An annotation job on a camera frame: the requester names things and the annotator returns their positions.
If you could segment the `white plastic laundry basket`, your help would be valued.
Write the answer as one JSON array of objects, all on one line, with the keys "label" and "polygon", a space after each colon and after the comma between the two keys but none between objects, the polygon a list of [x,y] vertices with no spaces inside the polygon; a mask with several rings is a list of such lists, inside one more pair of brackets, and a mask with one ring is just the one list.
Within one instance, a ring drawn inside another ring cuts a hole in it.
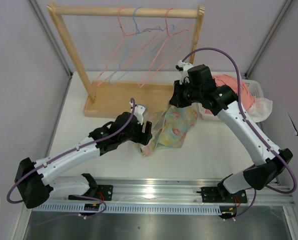
[{"label": "white plastic laundry basket", "polygon": [[[242,103],[243,106],[246,107],[247,104],[245,104],[245,97],[244,97],[244,92],[247,91],[247,96],[252,96],[252,98],[254,98],[253,100],[255,100],[255,98],[264,98],[262,89],[260,87],[260,84],[257,81],[254,80],[246,80],[243,79],[241,80],[241,88],[242,89],[242,93],[243,93],[243,97],[242,97]],[[198,109],[199,109],[199,113],[201,115],[201,118],[203,120],[206,121],[219,121],[220,119],[214,115],[211,114],[211,112],[208,112],[208,110],[204,109],[201,104],[198,105]]]}]

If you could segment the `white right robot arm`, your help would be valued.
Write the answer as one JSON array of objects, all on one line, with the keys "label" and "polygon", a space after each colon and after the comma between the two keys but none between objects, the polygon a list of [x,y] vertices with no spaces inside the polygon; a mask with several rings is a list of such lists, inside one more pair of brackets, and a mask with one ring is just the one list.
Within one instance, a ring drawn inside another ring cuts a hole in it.
[{"label": "white right robot arm", "polygon": [[281,149],[262,132],[239,105],[238,95],[231,87],[216,85],[209,67],[179,61],[176,69],[181,72],[181,78],[174,82],[170,105],[185,108],[198,103],[210,110],[231,129],[253,162],[249,168],[218,183],[218,198],[228,202],[241,190],[263,189],[285,169],[293,157],[292,152]]}]

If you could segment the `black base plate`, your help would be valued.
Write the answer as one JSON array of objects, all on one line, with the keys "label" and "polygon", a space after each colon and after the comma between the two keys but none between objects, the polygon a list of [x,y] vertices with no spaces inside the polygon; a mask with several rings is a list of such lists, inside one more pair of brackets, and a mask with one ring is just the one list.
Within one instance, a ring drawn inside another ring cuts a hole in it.
[{"label": "black base plate", "polygon": [[111,201],[113,196],[113,185],[98,185],[97,188],[90,188],[83,195],[69,195],[69,200],[93,200]]},{"label": "black base plate", "polygon": [[203,186],[196,193],[201,195],[203,203],[246,204],[248,202],[245,190],[228,193],[226,190],[219,189],[216,186]]}]

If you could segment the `coral pink garment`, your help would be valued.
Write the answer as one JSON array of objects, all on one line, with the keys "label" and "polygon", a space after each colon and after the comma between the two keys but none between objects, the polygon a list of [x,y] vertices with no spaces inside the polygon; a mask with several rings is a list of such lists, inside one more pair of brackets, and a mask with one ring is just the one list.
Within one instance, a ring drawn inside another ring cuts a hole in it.
[{"label": "coral pink garment", "polygon": [[[226,110],[228,105],[234,101],[242,103],[242,89],[241,80],[238,86],[238,80],[236,77],[226,75],[226,74],[216,74],[212,76],[215,82],[215,89],[206,92],[203,96],[203,101],[201,103],[202,107],[212,115],[216,116],[221,110]],[[250,108],[250,104],[254,101],[252,96],[247,96],[247,91],[244,92],[245,97],[245,110]]]}]

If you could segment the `aluminium mounting rail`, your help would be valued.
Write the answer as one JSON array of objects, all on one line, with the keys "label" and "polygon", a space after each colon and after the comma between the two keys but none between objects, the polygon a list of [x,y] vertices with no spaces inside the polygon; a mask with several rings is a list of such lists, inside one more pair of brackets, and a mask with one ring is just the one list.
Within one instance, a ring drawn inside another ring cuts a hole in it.
[{"label": "aluminium mounting rail", "polygon": [[[121,204],[153,204],[153,205],[211,205],[205,201],[206,196],[200,193],[201,188],[215,187],[217,179],[157,179],[157,178],[103,178],[96,177],[99,185],[110,185],[110,203]],[[256,197],[254,206],[294,206],[291,194],[279,194],[268,188],[258,190],[247,189],[239,195],[242,206],[251,204]]]}]

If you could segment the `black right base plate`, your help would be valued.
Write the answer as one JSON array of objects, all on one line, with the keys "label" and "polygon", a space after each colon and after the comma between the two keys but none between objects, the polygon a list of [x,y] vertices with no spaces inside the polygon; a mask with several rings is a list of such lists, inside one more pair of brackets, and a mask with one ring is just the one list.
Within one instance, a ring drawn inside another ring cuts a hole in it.
[{"label": "black right base plate", "polygon": [[203,203],[246,204],[248,202],[245,190],[228,193],[226,190],[219,189],[216,186],[203,186],[196,193],[201,195]]}]

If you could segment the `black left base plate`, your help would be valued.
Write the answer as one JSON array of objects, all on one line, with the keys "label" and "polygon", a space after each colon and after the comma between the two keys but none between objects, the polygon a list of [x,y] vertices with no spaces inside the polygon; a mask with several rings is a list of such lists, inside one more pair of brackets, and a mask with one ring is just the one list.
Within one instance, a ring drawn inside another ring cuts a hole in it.
[{"label": "black left base plate", "polygon": [[111,201],[113,196],[113,185],[98,185],[97,188],[90,188],[83,195],[69,195],[69,200],[93,200]]}]

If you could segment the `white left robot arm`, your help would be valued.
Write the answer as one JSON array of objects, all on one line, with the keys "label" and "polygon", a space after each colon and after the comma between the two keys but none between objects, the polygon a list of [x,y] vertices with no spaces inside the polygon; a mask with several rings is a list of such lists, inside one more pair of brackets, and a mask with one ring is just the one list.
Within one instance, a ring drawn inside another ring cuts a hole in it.
[{"label": "white left robot arm", "polygon": [[21,201],[27,208],[33,209],[49,198],[101,198],[101,189],[91,174],[83,173],[76,177],[61,177],[61,174],[114,151],[127,141],[147,145],[152,138],[151,129],[152,122],[142,122],[135,115],[124,112],[115,121],[94,129],[78,144],[57,156],[36,161],[30,158],[22,160],[15,178]]}]

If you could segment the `wooden hanger rack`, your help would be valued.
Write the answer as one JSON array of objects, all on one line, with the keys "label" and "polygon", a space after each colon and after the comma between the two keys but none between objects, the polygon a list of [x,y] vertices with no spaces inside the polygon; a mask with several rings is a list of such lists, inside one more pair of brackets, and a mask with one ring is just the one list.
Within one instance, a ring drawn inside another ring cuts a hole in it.
[{"label": "wooden hanger rack", "polygon": [[161,111],[166,107],[168,98],[171,97],[173,85],[136,83],[134,81],[123,81],[110,85],[108,79],[90,81],[63,16],[194,19],[195,25],[191,27],[193,30],[191,49],[196,50],[205,14],[205,8],[201,5],[197,9],[135,9],[131,7],[62,6],[55,2],[49,2],[47,10],[88,93],[83,113],[86,117],[91,118],[116,117],[119,112],[126,110],[126,101],[131,97],[147,106],[150,112]]}]

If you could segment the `white sheer garment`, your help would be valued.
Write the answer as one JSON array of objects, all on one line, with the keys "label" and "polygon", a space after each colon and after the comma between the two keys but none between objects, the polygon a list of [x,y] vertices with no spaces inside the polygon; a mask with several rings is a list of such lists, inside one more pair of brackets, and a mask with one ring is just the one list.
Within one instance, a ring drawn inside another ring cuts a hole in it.
[{"label": "white sheer garment", "polygon": [[272,113],[273,101],[264,97],[255,98],[247,113],[255,123],[265,121]]}]

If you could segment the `floral pastel skirt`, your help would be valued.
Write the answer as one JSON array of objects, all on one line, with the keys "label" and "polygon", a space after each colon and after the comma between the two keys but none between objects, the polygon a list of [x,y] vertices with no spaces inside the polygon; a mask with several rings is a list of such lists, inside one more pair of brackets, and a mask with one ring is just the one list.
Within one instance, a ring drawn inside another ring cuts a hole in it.
[{"label": "floral pastel skirt", "polygon": [[164,111],[145,116],[146,121],[152,122],[152,139],[147,145],[134,144],[144,157],[154,154],[157,150],[181,148],[187,133],[197,123],[197,111],[194,107],[177,108],[168,105]]}]

